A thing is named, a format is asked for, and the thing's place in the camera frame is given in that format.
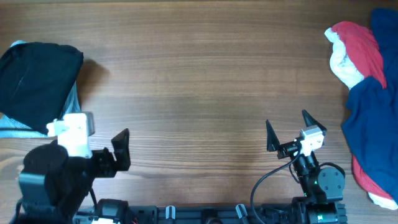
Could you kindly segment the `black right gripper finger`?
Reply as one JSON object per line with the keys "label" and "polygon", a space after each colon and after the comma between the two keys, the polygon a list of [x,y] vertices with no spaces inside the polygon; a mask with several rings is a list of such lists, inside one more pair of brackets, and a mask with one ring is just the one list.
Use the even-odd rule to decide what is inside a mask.
{"label": "black right gripper finger", "polygon": [[319,123],[314,117],[312,117],[307,110],[302,110],[302,116],[306,127],[318,126],[321,129],[321,131],[327,131],[327,128],[324,127],[324,125],[322,125],[321,123]]}
{"label": "black right gripper finger", "polygon": [[278,151],[280,147],[280,142],[268,119],[266,120],[266,131],[267,131],[267,151],[269,152]]}

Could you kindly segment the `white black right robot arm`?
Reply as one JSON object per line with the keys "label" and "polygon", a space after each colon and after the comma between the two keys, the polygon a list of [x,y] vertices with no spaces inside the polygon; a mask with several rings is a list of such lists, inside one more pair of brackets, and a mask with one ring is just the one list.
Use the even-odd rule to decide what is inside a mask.
{"label": "white black right robot arm", "polygon": [[267,208],[279,223],[346,223],[343,199],[345,171],[338,165],[319,163],[315,151],[324,145],[327,128],[302,110],[306,127],[291,142],[281,144],[270,123],[266,121],[267,150],[279,159],[289,158],[289,170],[302,188],[303,196],[294,197],[289,205]]}

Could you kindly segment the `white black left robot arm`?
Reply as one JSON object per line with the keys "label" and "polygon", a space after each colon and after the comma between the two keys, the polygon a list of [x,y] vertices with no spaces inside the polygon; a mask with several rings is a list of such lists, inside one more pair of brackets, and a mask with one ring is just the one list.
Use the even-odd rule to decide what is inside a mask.
{"label": "white black left robot arm", "polygon": [[72,223],[96,178],[113,178],[131,165],[129,130],[112,138],[114,151],[93,151],[91,158],[71,157],[56,140],[29,151],[19,174],[21,199],[11,223]]}

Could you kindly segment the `dark blue garment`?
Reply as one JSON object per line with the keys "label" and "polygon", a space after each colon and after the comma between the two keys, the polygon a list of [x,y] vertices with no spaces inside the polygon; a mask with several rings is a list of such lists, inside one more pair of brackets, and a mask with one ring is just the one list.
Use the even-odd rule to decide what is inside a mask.
{"label": "dark blue garment", "polygon": [[397,11],[378,8],[371,29],[383,59],[386,88],[367,78],[350,92],[343,133],[363,171],[397,199]]}

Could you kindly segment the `red white garment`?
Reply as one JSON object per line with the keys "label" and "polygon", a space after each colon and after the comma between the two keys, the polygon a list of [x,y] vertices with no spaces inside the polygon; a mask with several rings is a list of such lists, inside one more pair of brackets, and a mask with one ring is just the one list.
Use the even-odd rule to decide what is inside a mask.
{"label": "red white garment", "polygon": [[369,77],[387,87],[382,55],[371,30],[343,21],[327,28],[324,35],[332,43],[331,71],[349,89]]}

